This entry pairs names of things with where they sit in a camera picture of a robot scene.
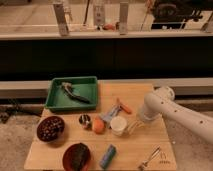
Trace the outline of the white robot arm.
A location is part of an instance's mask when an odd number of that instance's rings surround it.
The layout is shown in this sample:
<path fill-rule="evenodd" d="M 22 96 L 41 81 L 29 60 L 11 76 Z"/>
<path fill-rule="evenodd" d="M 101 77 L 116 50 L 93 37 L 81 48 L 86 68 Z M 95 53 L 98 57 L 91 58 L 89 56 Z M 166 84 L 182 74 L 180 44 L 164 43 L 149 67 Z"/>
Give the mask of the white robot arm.
<path fill-rule="evenodd" d="M 168 86 L 148 92 L 136 114 L 137 121 L 151 123 L 162 114 L 213 144 L 213 117 L 178 105 L 174 99 L 175 92 Z"/>

